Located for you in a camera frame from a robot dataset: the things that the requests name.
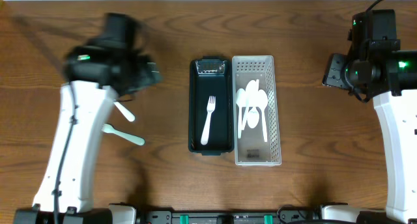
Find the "white plastic utensil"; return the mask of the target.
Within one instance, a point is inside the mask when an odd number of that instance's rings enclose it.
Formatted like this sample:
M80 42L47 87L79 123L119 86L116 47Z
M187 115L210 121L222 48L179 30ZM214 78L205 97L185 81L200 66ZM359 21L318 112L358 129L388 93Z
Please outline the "white plastic utensil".
M115 107L121 112L121 114L127 119L129 122L134 122L136 117L135 115L129 111L125 106L123 106L120 102L114 102Z

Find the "white plastic spoon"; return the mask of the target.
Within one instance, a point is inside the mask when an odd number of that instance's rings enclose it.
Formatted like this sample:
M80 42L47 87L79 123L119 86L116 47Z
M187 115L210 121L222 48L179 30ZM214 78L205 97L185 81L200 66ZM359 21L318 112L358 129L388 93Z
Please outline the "white plastic spoon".
M242 119L242 130L245 129L247 119L248 119L248 112L250 107L252 106L253 96L255 95L255 91L259 88L259 80L251 80L246 86L246 108Z
M267 142L268 141L268 135L267 135L267 128L266 128L265 109L268 105L268 97L266 95L266 92L262 89L258 90L257 104L258 104L258 108L261 110L261 122L262 122L262 129L263 129L263 139L264 139L264 142Z
M242 135L242 108L246 104L246 91L244 89L237 91L236 104L238 106L237 137L240 139Z
M256 103L256 94L257 94L258 90L255 91L255 95L253 96L252 106L250 107L249 112L248 112L247 123L248 123L248 126L251 129L255 128L257 126L258 122L259 122L259 112L256 108L256 105L257 105L257 103Z

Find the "white plastic fork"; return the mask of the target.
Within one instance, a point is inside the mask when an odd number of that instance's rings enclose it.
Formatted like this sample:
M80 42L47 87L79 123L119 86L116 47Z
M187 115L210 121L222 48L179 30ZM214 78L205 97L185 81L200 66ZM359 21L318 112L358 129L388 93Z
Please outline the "white plastic fork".
M209 96L208 103L207 103L207 117L205 120L205 125L203 127L203 132L201 136L202 145L206 145L209 141L211 116L215 108L216 108L216 97Z
M112 125L110 124L104 124L102 127L102 131L104 133L110 133L110 134L114 134L117 135L133 144L139 145L139 146L143 146L145 144L145 140L142 137L138 137L136 135L132 135L129 133L124 133L121 131L116 130Z

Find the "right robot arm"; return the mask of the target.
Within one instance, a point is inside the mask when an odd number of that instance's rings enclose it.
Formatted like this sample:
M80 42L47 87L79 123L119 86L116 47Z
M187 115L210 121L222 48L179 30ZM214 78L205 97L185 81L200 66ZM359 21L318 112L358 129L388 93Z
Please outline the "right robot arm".
M402 50L395 12L352 17L347 54L331 54L322 84L373 102L381 126L388 196L385 216L358 213L358 223L416 222L416 51Z

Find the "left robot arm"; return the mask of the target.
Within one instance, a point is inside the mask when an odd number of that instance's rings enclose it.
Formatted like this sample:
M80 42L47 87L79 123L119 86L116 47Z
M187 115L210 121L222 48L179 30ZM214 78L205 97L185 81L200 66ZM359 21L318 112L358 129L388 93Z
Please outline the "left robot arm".
M103 31L65 57L57 130L42 183L29 208L15 223L137 223L129 204L95 208L94 172L102 130L124 95L159 83L150 56L135 47L140 21L106 15Z

